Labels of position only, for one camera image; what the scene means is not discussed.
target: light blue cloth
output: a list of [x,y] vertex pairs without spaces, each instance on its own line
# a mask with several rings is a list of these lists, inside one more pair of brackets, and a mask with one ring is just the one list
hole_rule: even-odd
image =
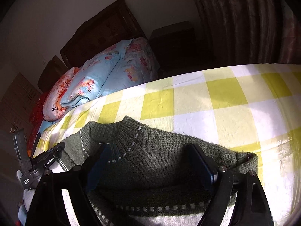
[[61,106],[70,108],[96,99],[112,69],[124,57],[131,41],[132,39],[122,40],[86,61],[67,86],[60,101]]
[[158,78],[158,64],[147,40],[134,39],[103,84],[98,97],[129,87],[155,81]]
[[26,219],[27,219],[27,211],[26,211],[24,205],[21,205],[19,207],[18,218],[19,218],[20,223],[23,226],[25,226]]
[[40,125],[40,128],[38,130],[38,133],[43,133],[44,130],[47,128],[47,127],[50,127],[51,125],[55,124],[56,122],[50,122],[50,121],[42,121],[41,125]]

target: dark wooden headboard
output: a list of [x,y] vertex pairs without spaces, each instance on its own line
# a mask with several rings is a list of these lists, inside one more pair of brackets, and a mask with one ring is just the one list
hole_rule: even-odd
[[80,67],[87,60],[115,43],[145,37],[124,0],[117,0],[84,22],[61,49],[68,68]]

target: green knit sweater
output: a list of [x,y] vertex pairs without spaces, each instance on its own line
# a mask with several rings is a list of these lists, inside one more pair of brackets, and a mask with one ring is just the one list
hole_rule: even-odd
[[203,140],[148,127],[125,116],[121,122],[90,121],[78,133],[63,140],[62,162],[70,169],[94,155],[101,143],[110,143],[97,188],[90,200],[101,195],[135,215],[181,215],[204,211],[211,195],[196,178],[185,153],[198,144],[218,165],[232,171],[257,172],[257,155],[234,152]]

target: white and yellow bedspread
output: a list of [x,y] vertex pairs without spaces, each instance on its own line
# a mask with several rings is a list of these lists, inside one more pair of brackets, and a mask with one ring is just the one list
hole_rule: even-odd
[[35,155],[88,121],[125,115],[259,156],[258,175],[282,225],[301,192],[301,66],[257,64],[204,70],[142,84],[70,111],[44,131]]

